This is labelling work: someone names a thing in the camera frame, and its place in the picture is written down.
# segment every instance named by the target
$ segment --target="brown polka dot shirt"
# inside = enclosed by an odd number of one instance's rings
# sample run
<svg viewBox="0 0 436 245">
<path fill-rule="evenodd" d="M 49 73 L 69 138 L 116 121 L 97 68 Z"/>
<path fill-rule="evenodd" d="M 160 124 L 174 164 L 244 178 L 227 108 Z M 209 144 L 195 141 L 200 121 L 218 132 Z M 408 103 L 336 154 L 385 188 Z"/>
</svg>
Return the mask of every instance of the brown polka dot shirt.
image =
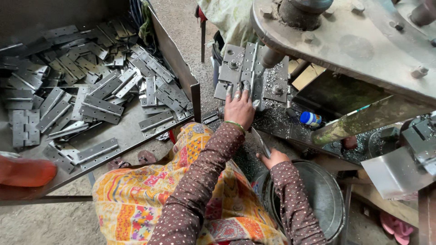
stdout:
<svg viewBox="0 0 436 245">
<path fill-rule="evenodd" d="M 225 163 L 245 138 L 233 124 L 223 123 L 209 139 L 162 209 L 149 245 L 195 244 L 204 222 L 206 204 Z M 325 238 L 312 213 L 298 171 L 290 162 L 271 169 L 276 193 L 281 199 L 282 220 L 290 244 L 323 244 Z M 253 245 L 252 241 L 233 241 Z"/>
</svg>

